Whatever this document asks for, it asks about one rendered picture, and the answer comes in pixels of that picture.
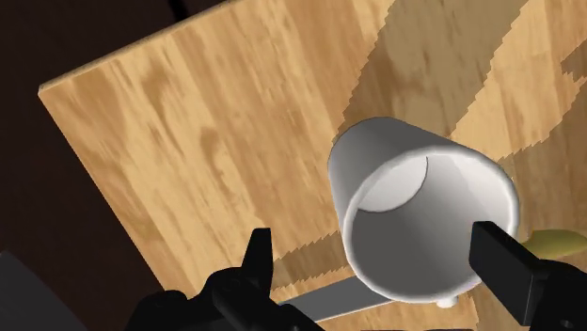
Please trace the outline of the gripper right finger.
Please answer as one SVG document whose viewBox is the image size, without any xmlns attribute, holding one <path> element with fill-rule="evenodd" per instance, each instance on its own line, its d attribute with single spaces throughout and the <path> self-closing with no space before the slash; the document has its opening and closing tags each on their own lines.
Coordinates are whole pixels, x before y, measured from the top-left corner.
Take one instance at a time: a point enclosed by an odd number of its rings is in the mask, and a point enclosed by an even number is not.
<svg viewBox="0 0 587 331">
<path fill-rule="evenodd" d="M 491 221 L 472 226 L 469 265 L 529 331 L 587 331 L 587 273 L 541 260 Z"/>
</svg>

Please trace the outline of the grey flat blade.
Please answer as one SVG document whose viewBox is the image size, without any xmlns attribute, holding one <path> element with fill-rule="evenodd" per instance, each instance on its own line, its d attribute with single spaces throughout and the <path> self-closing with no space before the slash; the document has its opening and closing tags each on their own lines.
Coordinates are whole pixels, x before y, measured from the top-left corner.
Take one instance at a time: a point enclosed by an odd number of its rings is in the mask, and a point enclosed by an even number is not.
<svg viewBox="0 0 587 331">
<path fill-rule="evenodd" d="M 321 322 L 388 303 L 391 303 L 390 299 L 372 291 L 356 276 L 351 276 L 279 305 L 294 306 L 314 322 Z"/>
</svg>

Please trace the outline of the white cup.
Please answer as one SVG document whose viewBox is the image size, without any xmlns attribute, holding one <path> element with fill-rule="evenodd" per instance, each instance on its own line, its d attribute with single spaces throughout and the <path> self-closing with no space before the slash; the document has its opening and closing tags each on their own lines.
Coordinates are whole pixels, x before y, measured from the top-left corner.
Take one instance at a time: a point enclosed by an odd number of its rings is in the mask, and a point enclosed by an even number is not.
<svg viewBox="0 0 587 331">
<path fill-rule="evenodd" d="M 481 281 L 468 264 L 474 222 L 517 232 L 516 189 L 497 163 L 401 120 L 353 125 L 327 167 L 346 259 L 392 301 L 454 306 Z"/>
</svg>

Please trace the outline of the yellow-green rounded fruit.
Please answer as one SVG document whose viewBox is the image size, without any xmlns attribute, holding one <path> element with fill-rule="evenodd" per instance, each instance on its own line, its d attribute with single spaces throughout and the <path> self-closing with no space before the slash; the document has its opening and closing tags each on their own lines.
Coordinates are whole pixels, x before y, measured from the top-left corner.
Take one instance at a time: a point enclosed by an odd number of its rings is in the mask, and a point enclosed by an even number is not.
<svg viewBox="0 0 587 331">
<path fill-rule="evenodd" d="M 539 259 L 558 260 L 586 250 L 587 237 L 568 229 L 542 229 L 522 245 Z"/>
</svg>

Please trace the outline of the wooden table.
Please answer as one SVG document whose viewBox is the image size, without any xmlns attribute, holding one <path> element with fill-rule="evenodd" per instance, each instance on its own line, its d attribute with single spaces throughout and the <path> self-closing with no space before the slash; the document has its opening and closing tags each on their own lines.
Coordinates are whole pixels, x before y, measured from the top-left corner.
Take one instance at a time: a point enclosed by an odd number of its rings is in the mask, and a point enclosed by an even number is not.
<svg viewBox="0 0 587 331">
<path fill-rule="evenodd" d="M 158 281 L 274 235 L 277 300 L 352 274 L 326 160 L 392 116 L 497 161 L 518 236 L 587 236 L 587 0 L 231 0 L 40 88 Z"/>
</svg>

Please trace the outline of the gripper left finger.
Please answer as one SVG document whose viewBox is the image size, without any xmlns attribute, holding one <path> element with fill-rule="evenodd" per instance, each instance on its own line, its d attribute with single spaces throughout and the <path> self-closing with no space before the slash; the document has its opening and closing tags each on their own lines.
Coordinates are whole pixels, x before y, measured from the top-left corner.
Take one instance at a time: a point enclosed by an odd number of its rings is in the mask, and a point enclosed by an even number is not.
<svg viewBox="0 0 587 331">
<path fill-rule="evenodd" d="M 201 292 L 157 292 L 137 304 L 124 331 L 322 331 L 290 304 L 270 298 L 271 230 L 254 229 L 243 262 L 212 273 Z"/>
</svg>

